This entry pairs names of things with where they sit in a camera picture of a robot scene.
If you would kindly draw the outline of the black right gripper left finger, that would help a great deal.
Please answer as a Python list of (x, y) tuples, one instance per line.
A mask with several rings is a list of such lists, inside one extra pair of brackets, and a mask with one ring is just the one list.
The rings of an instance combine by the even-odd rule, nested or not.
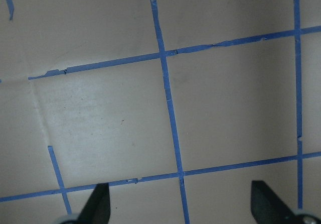
[(108, 183), (99, 183), (76, 219), (76, 223), (108, 224), (111, 216)]

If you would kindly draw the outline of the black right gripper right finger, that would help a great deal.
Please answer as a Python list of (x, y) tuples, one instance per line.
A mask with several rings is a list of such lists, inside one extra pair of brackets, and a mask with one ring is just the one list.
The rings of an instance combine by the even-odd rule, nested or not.
[(258, 224), (292, 223), (295, 214), (261, 180), (251, 182), (251, 213)]

